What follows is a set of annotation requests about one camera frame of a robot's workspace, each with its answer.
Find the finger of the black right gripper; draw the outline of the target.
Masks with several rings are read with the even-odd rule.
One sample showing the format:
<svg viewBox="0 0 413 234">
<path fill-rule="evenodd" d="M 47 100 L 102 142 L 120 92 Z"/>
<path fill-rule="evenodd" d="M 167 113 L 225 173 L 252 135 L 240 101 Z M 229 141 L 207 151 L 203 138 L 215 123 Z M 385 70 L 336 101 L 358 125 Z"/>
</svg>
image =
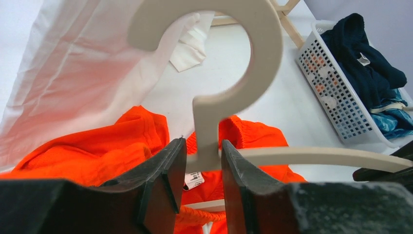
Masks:
<svg viewBox="0 0 413 234">
<path fill-rule="evenodd" d="M 384 163 L 376 169 L 360 168 L 353 172 L 353 180 L 358 182 L 381 181 L 396 183 L 413 182 L 413 141 L 402 146 L 390 157 L 393 161 L 407 160 L 407 166 L 395 166 L 391 163 Z"/>
</svg>

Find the white shorts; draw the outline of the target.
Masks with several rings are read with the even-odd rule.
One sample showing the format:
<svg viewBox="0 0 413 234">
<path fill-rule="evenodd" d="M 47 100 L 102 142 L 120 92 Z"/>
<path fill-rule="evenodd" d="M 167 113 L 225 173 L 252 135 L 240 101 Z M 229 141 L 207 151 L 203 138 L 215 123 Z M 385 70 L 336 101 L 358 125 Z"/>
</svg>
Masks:
<svg viewBox="0 0 413 234">
<path fill-rule="evenodd" d="M 206 58 L 213 11 L 175 22 L 156 52 L 127 43 L 138 0 L 46 0 L 31 27 L 0 123 L 0 168 L 57 137 L 107 126 L 142 102 L 168 63 Z"/>
</svg>

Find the navy blue shorts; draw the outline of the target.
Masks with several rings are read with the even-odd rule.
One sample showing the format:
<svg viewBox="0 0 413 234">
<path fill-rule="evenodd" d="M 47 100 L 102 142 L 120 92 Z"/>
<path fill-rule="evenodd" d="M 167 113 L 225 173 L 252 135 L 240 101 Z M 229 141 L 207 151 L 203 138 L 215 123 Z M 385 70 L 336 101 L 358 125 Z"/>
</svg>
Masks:
<svg viewBox="0 0 413 234">
<path fill-rule="evenodd" d="M 394 98 L 406 85 L 405 74 L 370 45 L 362 15 L 348 15 L 321 37 L 367 109 Z"/>
</svg>

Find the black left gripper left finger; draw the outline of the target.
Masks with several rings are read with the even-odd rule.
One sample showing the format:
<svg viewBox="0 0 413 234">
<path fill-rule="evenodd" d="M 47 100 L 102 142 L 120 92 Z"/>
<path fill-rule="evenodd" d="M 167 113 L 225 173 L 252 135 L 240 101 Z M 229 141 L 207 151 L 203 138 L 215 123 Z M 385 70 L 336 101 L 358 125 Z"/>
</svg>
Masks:
<svg viewBox="0 0 413 234">
<path fill-rule="evenodd" d="M 184 138 L 98 187 L 64 179 L 0 182 L 3 234 L 171 234 L 187 162 Z"/>
</svg>

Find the clear plastic basket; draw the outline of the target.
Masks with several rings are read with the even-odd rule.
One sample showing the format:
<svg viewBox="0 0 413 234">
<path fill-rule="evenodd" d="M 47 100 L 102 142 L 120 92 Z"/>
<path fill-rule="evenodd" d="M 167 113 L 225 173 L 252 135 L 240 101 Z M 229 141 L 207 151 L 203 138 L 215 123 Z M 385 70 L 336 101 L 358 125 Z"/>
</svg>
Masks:
<svg viewBox="0 0 413 234">
<path fill-rule="evenodd" d="M 408 144 L 412 136 L 387 139 L 381 133 L 322 40 L 321 34 L 335 24 L 328 20 L 312 22 L 312 32 L 298 51 L 296 63 L 341 142 L 347 148 L 379 153 Z"/>
</svg>

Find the wooden clothes rack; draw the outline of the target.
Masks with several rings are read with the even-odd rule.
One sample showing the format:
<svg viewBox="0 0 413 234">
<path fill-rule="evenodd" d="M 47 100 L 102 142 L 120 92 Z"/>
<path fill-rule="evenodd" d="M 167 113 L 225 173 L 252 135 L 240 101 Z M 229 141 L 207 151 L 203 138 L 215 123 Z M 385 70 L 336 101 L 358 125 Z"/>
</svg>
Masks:
<svg viewBox="0 0 413 234">
<path fill-rule="evenodd" d="M 277 0 L 270 0 L 270 2 L 272 7 L 277 11 L 282 27 L 287 32 L 296 47 L 301 49 L 305 41 L 288 17 L 289 13 L 297 6 L 300 0 L 288 0 L 285 5 L 279 5 Z M 235 24 L 238 24 L 238 22 L 234 18 L 222 12 L 216 12 L 211 26 L 218 27 Z"/>
</svg>

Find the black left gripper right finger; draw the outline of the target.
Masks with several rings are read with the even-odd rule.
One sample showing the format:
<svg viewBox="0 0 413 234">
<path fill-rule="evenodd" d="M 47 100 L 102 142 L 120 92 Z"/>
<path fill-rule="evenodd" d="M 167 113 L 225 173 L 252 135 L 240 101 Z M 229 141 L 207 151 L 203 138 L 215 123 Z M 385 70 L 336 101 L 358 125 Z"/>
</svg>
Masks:
<svg viewBox="0 0 413 234">
<path fill-rule="evenodd" d="M 410 234 L 413 195 L 391 182 L 283 183 L 230 141 L 221 159 L 230 234 Z"/>
</svg>

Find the blue patterned shorts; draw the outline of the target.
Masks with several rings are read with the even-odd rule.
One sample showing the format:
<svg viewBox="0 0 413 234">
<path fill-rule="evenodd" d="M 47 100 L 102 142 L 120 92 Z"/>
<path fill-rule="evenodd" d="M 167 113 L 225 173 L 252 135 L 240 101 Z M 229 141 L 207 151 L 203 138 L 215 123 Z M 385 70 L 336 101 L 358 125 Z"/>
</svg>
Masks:
<svg viewBox="0 0 413 234">
<path fill-rule="evenodd" d="M 379 106 L 369 110 L 381 133 L 387 139 L 402 138 L 413 134 L 413 106 L 395 89 L 394 98 L 385 98 Z"/>
</svg>

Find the wooden hanger of orange shorts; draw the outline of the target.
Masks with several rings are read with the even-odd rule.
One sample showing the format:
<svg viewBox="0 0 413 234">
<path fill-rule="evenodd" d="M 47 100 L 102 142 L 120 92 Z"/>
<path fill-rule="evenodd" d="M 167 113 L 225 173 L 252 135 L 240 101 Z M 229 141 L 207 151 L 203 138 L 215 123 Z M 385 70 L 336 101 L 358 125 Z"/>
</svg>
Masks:
<svg viewBox="0 0 413 234">
<path fill-rule="evenodd" d="M 145 0 L 128 28 L 128 43 L 155 51 L 165 31 L 179 18 L 197 11 L 218 11 L 233 17 L 247 32 L 250 62 L 242 78 L 228 90 L 193 99 L 197 152 L 187 157 L 186 172 L 221 169 L 223 145 L 219 143 L 221 120 L 257 101 L 271 85 L 282 60 L 282 31 L 277 11 L 268 0 Z M 407 166 L 389 155 L 343 148 L 255 148 L 241 155 L 256 166 L 319 164 L 376 169 L 384 163 Z"/>
</svg>

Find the orange shorts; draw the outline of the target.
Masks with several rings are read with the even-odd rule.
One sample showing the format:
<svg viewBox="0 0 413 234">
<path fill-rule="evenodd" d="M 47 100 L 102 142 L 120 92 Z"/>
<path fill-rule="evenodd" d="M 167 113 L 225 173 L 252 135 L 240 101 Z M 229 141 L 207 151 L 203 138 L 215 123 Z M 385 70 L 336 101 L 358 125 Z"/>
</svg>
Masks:
<svg viewBox="0 0 413 234">
<path fill-rule="evenodd" d="M 219 124 L 219 140 L 227 139 L 237 149 L 288 147 L 281 130 L 260 122 L 231 116 Z M 62 136 L 24 157 L 1 179 L 65 178 L 83 186 L 99 186 L 163 149 L 169 140 L 167 118 L 135 106 L 110 126 Z M 284 182 L 307 182 L 288 165 L 261 166 Z M 213 222 L 210 234 L 227 234 L 225 212 L 204 212 L 184 205 L 224 199 L 222 172 L 202 172 L 203 183 L 183 192 L 174 234 L 203 234 Z"/>
</svg>

